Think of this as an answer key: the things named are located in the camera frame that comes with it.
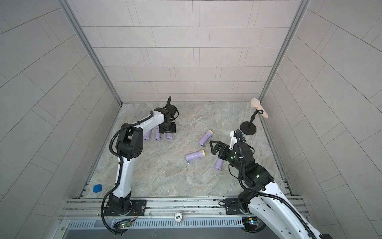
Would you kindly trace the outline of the left circuit board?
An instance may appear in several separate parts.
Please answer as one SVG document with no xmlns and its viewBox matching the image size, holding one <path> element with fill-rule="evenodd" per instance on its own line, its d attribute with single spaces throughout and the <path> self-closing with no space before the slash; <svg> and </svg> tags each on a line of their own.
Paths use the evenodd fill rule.
<svg viewBox="0 0 382 239">
<path fill-rule="evenodd" d="M 126 219 L 114 223 L 113 228 L 115 230 L 127 230 L 134 221 Z"/>
</svg>

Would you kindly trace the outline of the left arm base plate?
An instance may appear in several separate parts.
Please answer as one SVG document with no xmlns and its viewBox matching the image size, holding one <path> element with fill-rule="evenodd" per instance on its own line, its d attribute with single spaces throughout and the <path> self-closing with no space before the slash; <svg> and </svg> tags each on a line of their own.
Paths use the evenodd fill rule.
<svg viewBox="0 0 382 239">
<path fill-rule="evenodd" d="M 143 216 L 146 204 L 146 200 L 130 200 L 129 202 L 122 202 L 121 200 L 111 202 L 108 200 L 103 208 L 103 215 L 107 217 Z"/>
</svg>

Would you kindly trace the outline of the circuit board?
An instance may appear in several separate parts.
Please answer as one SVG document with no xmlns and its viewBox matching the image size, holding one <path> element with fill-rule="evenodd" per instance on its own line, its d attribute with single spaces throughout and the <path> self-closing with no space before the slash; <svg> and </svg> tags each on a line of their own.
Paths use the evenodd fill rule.
<svg viewBox="0 0 382 239">
<path fill-rule="evenodd" d="M 242 223 L 243 223 L 243 230 L 249 231 L 249 232 L 256 232 L 259 231 L 262 227 L 261 222 L 258 220 L 257 217 L 242 217 Z"/>
<path fill-rule="evenodd" d="M 126 219 L 114 223 L 113 228 L 115 230 L 127 230 L 134 221 Z"/>
</svg>

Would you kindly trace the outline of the beige microphone on stand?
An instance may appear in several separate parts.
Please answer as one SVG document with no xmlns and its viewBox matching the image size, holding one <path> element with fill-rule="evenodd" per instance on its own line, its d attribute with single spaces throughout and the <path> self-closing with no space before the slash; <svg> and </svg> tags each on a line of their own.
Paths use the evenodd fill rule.
<svg viewBox="0 0 382 239">
<path fill-rule="evenodd" d="M 253 108 L 255 108 L 256 110 L 262 110 L 262 111 L 263 111 L 263 113 L 262 113 L 263 118 L 267 119 L 267 118 L 269 117 L 269 116 L 268 116 L 268 113 L 264 110 L 264 108 L 263 108 L 262 105 L 261 105 L 261 102 L 260 102 L 258 99 L 253 98 L 253 99 L 250 101 L 250 103 L 251 103 L 251 106 L 252 106 Z"/>
</svg>

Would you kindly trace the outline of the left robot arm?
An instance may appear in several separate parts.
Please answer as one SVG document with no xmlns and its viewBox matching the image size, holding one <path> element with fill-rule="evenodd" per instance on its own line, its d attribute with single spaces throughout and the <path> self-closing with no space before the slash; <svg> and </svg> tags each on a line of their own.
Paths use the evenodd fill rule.
<svg viewBox="0 0 382 239">
<path fill-rule="evenodd" d="M 109 190 L 101 203 L 101 214 L 127 215 L 132 208 L 131 179 L 138 156 L 143 151 L 144 135 L 156 129 L 159 134 L 174 134 L 175 119 L 178 109 L 171 104 L 171 97 L 166 105 L 156 108 L 144 119 L 134 123 L 124 123 L 113 135 L 109 151 L 118 158 L 118 172 L 114 187 Z"/>
</svg>

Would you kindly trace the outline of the black round stand base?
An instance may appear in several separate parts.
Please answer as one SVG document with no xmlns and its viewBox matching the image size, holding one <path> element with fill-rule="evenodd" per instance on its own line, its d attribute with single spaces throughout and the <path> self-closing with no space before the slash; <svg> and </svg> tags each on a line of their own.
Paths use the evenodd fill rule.
<svg viewBox="0 0 382 239">
<path fill-rule="evenodd" d="M 240 131 L 245 135 L 254 135 L 257 128 L 251 121 L 245 121 L 240 125 Z"/>
</svg>

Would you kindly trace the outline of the right circuit board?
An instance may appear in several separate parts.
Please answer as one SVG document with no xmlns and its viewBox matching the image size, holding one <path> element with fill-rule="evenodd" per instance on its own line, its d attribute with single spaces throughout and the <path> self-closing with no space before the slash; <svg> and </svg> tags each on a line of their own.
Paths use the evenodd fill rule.
<svg viewBox="0 0 382 239">
<path fill-rule="evenodd" d="M 242 223 L 243 223 L 243 230 L 249 231 L 249 232 L 256 232 L 259 231 L 262 227 L 261 222 L 258 220 L 257 217 L 242 217 Z"/>
</svg>

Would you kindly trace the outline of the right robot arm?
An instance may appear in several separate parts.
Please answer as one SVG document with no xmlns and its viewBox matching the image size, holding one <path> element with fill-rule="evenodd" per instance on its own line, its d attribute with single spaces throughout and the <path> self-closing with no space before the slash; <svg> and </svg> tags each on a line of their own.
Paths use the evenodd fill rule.
<svg viewBox="0 0 382 239">
<path fill-rule="evenodd" d="M 217 140 L 210 142 L 211 152 L 238 170 L 238 181 L 244 190 L 238 196 L 239 208 L 253 214 L 280 239 L 329 239 L 303 218 L 283 194 L 270 173 L 255 162 L 254 148 L 243 141 L 229 146 Z"/>
</svg>

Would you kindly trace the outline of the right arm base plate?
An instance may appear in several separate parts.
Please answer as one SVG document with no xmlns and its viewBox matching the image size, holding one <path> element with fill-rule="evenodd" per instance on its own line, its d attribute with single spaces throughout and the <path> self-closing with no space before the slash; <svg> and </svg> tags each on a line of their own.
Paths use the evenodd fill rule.
<svg viewBox="0 0 382 239">
<path fill-rule="evenodd" d="M 249 215 L 247 208 L 241 208 L 237 198 L 226 198 L 219 202 L 225 208 L 227 215 Z"/>
</svg>

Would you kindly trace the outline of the blue hexagonal piece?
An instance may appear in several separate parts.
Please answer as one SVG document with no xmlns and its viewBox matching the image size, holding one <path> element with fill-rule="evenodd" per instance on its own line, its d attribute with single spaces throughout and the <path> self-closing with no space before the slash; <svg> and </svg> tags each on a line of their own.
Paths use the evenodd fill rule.
<svg viewBox="0 0 382 239">
<path fill-rule="evenodd" d="M 101 184 L 97 184 L 97 185 L 93 186 L 93 192 L 94 193 L 99 193 L 101 191 L 102 191 L 102 185 Z"/>
</svg>

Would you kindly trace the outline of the aluminium rail frame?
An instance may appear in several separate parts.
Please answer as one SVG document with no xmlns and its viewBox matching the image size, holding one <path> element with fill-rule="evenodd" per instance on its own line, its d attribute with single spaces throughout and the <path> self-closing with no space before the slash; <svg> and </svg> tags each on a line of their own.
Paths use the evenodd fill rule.
<svg viewBox="0 0 382 239">
<path fill-rule="evenodd" d="M 219 205 L 223 197 L 162 197 L 162 198 L 133 198 L 146 200 L 146 209 L 139 218 L 165 218 L 181 212 L 186 217 L 226 216 L 225 208 Z M 79 219 L 100 217 L 102 199 L 81 198 L 69 199 L 61 213 L 62 217 Z"/>
</svg>

